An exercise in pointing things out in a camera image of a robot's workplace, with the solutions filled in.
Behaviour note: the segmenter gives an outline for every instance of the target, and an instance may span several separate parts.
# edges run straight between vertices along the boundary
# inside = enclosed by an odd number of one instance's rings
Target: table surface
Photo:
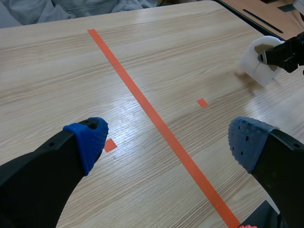
[[[238,69],[261,34],[202,1],[0,30],[0,163],[90,116],[117,148],[76,187],[58,228],[225,223],[90,37],[96,29],[236,217],[267,197],[234,160],[230,121],[250,116],[304,140],[304,77],[266,88]],[[208,106],[197,103],[204,99]]]
[[[278,9],[278,6],[282,6],[285,3],[289,3],[291,0],[280,0],[277,2],[266,4],[261,0],[219,0],[231,6],[233,9],[242,13],[244,16],[250,18],[257,24],[268,29],[272,33],[283,39],[290,39],[291,37],[297,36],[299,33],[304,31],[304,22],[302,21],[299,11],[294,10],[291,12],[283,12]],[[252,17],[248,13],[244,12],[248,10],[264,21],[268,22],[272,26],[279,29],[281,32],[269,27],[260,20]]]

